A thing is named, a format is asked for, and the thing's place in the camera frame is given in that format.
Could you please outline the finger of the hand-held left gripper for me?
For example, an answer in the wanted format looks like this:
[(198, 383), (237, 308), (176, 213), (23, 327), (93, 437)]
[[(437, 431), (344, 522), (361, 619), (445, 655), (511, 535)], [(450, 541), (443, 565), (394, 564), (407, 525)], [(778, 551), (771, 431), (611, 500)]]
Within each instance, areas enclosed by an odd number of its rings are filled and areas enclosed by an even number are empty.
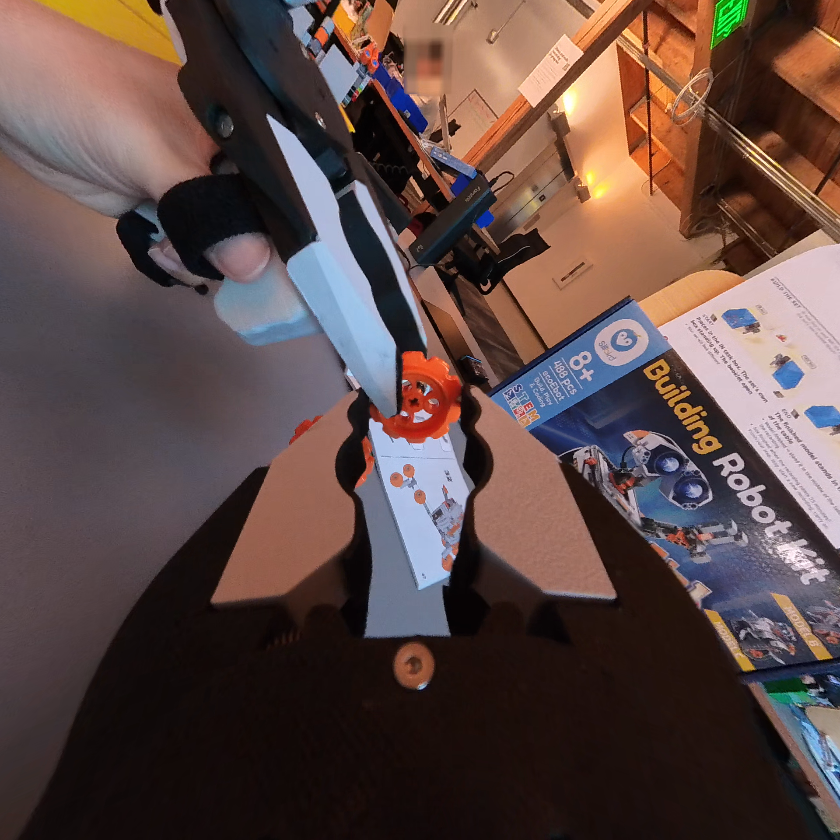
[(313, 242), (283, 259), (287, 272), (378, 412), (392, 417), (401, 384), (396, 343), (344, 234), (338, 201), (299, 139), (270, 115), (266, 120), (316, 229)]
[(397, 223), (374, 186), (353, 181), (338, 194), (342, 245), (338, 263), (343, 342), (351, 368), (405, 368), (405, 354), (425, 359), (427, 333), (396, 243)]

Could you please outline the green exit sign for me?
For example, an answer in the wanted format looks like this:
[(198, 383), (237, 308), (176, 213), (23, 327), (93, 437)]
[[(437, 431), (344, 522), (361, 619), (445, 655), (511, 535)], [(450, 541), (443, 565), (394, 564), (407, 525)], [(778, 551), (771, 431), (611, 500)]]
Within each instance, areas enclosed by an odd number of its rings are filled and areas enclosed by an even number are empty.
[(714, 49), (739, 28), (749, 11), (750, 1), (715, 1), (710, 32), (710, 49)]

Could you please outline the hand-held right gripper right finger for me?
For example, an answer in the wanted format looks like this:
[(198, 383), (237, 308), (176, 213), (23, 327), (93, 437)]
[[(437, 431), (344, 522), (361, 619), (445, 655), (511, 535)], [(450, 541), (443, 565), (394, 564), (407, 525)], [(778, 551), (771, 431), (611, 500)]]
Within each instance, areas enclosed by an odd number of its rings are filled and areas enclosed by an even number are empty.
[(463, 391), (460, 424), (474, 489), (446, 585), (449, 632), (565, 637), (563, 604), (614, 605), (559, 460), (476, 387)]

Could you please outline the blue robot kit box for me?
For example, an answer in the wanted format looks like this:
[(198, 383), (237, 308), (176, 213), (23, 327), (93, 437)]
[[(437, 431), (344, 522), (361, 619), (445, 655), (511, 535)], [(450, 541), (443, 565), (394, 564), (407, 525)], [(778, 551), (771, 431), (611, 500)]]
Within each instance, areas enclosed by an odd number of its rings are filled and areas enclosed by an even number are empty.
[(490, 393), (672, 570), (743, 671), (838, 665), (838, 555), (632, 299)]

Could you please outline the orange wheel grey beam assembly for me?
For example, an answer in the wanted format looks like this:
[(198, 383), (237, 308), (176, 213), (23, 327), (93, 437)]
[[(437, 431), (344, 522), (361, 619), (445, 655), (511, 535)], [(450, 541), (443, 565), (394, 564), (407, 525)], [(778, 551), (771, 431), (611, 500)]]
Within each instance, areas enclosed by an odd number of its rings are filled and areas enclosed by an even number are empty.
[(387, 418), (361, 392), (350, 392), (326, 415), (296, 427), (289, 449), (279, 455), (266, 475), (264, 488), (272, 487), (291, 499), (317, 499), (319, 492), (344, 494), (357, 487), (373, 466), (365, 445), (369, 418), (383, 425), (392, 438), (421, 443), (440, 438), (460, 415), (461, 384), (439, 358), (422, 352), (402, 355), (402, 381), (397, 385), (398, 407)]

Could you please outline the grey desk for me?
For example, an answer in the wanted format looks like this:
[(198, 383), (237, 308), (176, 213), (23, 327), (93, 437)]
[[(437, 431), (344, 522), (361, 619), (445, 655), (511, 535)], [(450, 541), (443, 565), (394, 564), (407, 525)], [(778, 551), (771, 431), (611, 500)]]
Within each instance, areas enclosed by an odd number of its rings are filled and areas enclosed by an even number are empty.
[(114, 222), (2, 158), (2, 838), (147, 585), (349, 390), (317, 335), (255, 348), (138, 274)]

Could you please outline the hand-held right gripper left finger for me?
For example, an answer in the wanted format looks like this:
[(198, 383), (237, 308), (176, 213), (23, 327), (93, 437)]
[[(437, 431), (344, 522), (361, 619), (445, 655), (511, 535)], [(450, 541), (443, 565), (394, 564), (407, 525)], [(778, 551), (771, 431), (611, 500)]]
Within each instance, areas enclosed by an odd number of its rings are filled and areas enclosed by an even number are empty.
[(369, 407), (363, 392), (347, 394), (273, 459), (213, 606), (276, 603), (300, 627), (312, 609), (330, 606), (364, 635), (371, 542), (355, 487), (366, 467)]

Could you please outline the wooden staircase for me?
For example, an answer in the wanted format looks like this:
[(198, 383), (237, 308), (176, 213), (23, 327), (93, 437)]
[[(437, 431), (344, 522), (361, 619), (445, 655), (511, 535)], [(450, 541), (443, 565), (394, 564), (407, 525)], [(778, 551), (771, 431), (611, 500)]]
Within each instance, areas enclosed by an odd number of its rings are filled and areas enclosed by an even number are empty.
[(750, 2), (710, 49), (715, 2), (658, 1), (618, 43), (628, 152), (687, 239), (745, 276), (838, 240), (839, 2)]

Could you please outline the person's left hand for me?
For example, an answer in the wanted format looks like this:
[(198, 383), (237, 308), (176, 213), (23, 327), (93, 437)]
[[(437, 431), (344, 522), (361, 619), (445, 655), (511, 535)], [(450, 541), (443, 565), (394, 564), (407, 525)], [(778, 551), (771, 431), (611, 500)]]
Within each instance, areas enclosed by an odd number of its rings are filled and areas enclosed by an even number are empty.
[(2, 1), (2, 152), (105, 217), (158, 203), (218, 151), (177, 75), (41, 3)]

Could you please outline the open white instruction booklet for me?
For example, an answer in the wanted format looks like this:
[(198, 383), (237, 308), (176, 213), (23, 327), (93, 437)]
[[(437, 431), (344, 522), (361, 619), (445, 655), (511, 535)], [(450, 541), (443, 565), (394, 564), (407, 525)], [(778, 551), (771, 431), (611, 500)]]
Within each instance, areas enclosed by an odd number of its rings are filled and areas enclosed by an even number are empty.
[(369, 425), (374, 462), (419, 590), (446, 581), (469, 496), (448, 435), (409, 443)]

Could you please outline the paper notice on wooden post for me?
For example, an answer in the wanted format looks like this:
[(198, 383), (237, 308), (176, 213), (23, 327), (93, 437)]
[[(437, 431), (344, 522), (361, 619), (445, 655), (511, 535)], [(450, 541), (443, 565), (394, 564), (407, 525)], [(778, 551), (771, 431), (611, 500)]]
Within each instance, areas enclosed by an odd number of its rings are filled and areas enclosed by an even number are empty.
[(528, 105), (536, 109), (582, 55), (582, 49), (562, 35), (518, 88)]

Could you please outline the wall whiteboard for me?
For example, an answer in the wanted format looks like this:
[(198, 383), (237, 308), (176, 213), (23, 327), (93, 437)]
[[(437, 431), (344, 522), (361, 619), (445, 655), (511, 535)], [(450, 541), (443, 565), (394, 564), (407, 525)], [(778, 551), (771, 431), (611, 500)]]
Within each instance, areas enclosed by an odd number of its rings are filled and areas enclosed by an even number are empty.
[(452, 150), (463, 158), (498, 116), (478, 89), (473, 88), (456, 107), (448, 109), (448, 119), (458, 125), (458, 130), (449, 135)]

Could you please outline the blue storage bin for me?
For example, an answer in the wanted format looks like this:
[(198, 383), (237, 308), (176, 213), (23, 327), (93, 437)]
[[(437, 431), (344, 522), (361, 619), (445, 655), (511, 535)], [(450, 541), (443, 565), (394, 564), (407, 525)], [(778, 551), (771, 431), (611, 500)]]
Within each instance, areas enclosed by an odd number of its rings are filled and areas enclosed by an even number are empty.
[(403, 84), (390, 73), (383, 58), (380, 58), (373, 79), (382, 85), (386, 97), (406, 123), (415, 133), (422, 135), (427, 130), (427, 119), (413, 98), (406, 93)]

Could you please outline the black office chair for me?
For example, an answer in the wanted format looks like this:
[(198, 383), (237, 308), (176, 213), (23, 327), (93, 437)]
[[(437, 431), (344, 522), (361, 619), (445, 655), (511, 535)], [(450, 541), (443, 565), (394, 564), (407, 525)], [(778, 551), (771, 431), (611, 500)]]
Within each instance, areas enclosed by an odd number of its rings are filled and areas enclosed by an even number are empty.
[(491, 251), (481, 257), (459, 242), (453, 251), (454, 266), (459, 276), (488, 296), (504, 280), (506, 274), (550, 249), (537, 228), (525, 234), (513, 234), (499, 246), (499, 253)]

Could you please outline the colourful printed carton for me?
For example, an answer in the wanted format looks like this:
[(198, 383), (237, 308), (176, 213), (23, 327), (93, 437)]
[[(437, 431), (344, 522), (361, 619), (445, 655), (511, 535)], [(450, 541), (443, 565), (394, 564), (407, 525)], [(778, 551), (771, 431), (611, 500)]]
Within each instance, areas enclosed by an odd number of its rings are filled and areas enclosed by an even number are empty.
[(791, 757), (787, 763), (801, 783), (827, 828), (836, 837), (839, 828), (838, 758), (833, 748), (806, 716), (803, 707), (773, 699), (763, 684), (749, 684), (770, 725)]

